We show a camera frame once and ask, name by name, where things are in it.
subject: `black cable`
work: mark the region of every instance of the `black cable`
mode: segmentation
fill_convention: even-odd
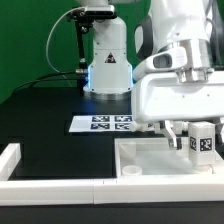
[[[43,75],[39,78],[37,78],[37,80],[42,80],[42,79],[47,79],[47,78],[51,78],[51,77],[55,77],[55,76],[64,76],[64,75],[71,75],[71,74],[76,74],[75,71],[70,71],[70,72],[60,72],[60,73],[50,73],[47,75]],[[32,88],[37,82],[33,81],[33,83],[29,86],[29,88]]]
[[[137,23],[139,24],[140,23],[140,16],[139,16],[137,0],[135,0],[135,14],[136,14],[136,18],[137,18]]]
[[[27,82],[27,83],[24,83],[22,84],[21,86],[18,86],[17,88],[15,88],[12,92],[12,95],[16,94],[16,92],[18,90],[20,90],[21,88],[23,88],[24,86],[27,86],[27,85],[31,85],[33,83],[40,83],[40,82],[54,82],[54,81],[76,81],[76,80],[81,80],[81,79],[84,79],[84,78],[81,78],[81,77],[77,77],[77,78],[73,78],[73,79],[47,79],[47,80],[35,80],[35,81],[32,81],[32,82]]]

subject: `green wall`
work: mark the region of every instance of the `green wall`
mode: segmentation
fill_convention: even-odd
[[[224,12],[223,0],[219,4]],[[56,20],[74,6],[77,6],[75,0],[0,1],[0,102],[10,96],[15,87],[53,72],[45,58],[48,34]],[[138,63],[134,49],[134,29],[138,20],[147,14],[148,8],[148,0],[142,0],[137,5],[116,5],[119,16],[128,27],[128,60],[133,65]],[[90,63],[91,34],[85,36],[84,41]],[[66,20],[60,23],[52,39],[50,56],[60,70],[73,70],[77,67],[74,23],[67,23]]]

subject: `blue led light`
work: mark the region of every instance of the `blue led light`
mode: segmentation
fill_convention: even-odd
[[[90,83],[91,83],[91,76],[90,76],[90,66],[88,67],[88,88],[90,88]]]

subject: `black tabletop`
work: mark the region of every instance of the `black tabletop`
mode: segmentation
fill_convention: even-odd
[[[73,88],[24,89],[0,106],[0,153],[21,143],[10,180],[113,178],[114,139],[147,133],[69,133],[74,115],[131,114],[130,99],[99,101]],[[223,202],[14,206],[0,223],[223,223]]]

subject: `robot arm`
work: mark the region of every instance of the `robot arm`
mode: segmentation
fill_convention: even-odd
[[[220,103],[224,100],[224,72],[214,72],[211,60],[212,42],[217,44],[219,37],[222,46],[224,26],[217,14],[217,2],[210,7],[211,3],[151,1],[153,44],[149,55],[134,70],[137,83],[132,91],[132,113],[138,124],[224,116]],[[164,127],[164,135],[177,146],[175,135]]]

